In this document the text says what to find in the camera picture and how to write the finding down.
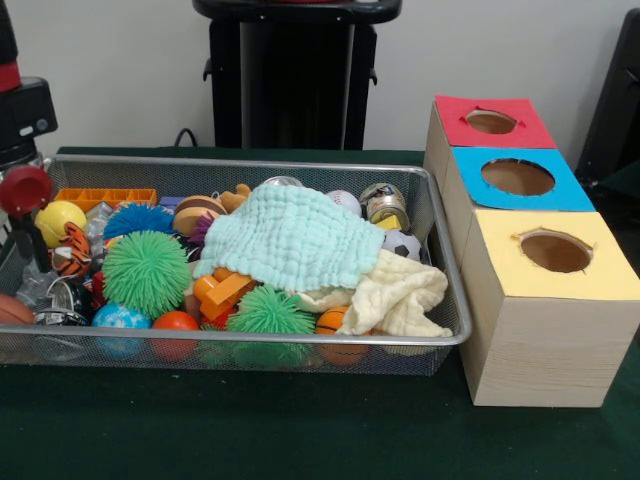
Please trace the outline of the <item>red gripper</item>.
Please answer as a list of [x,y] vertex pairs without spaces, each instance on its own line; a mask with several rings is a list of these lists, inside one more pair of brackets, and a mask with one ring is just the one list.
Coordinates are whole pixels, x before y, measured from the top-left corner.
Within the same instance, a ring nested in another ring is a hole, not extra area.
[[52,192],[50,177],[37,166],[16,167],[1,182],[1,208],[10,216],[11,235],[18,252],[23,259],[30,260],[33,246],[34,258],[42,273],[51,271],[48,247],[35,221],[31,220],[30,224],[29,217],[24,215],[46,206]]

